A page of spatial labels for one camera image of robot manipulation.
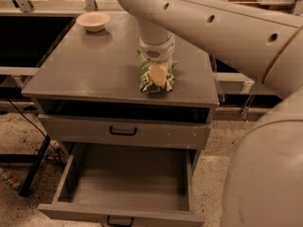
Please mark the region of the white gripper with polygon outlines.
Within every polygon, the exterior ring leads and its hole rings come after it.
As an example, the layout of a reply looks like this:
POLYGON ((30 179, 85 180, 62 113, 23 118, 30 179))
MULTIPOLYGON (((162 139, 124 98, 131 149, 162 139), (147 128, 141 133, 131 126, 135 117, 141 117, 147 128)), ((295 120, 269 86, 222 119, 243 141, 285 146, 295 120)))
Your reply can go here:
MULTIPOLYGON (((146 43, 142 39, 139 40, 139 43, 144 58, 149 61, 168 61, 174 53, 174 36, 171 36, 167 41, 160 44, 146 43)), ((166 84, 167 67, 165 64, 154 63, 150 66, 149 72, 155 85, 163 87, 166 84)))

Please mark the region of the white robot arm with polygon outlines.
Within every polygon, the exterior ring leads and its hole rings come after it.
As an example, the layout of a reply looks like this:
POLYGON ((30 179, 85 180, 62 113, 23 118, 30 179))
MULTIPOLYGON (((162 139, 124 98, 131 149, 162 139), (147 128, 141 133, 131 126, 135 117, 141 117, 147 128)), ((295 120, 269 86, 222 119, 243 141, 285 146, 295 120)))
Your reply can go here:
POLYGON ((117 1, 281 98, 234 153, 220 227, 303 227, 301 17, 218 0, 117 1))

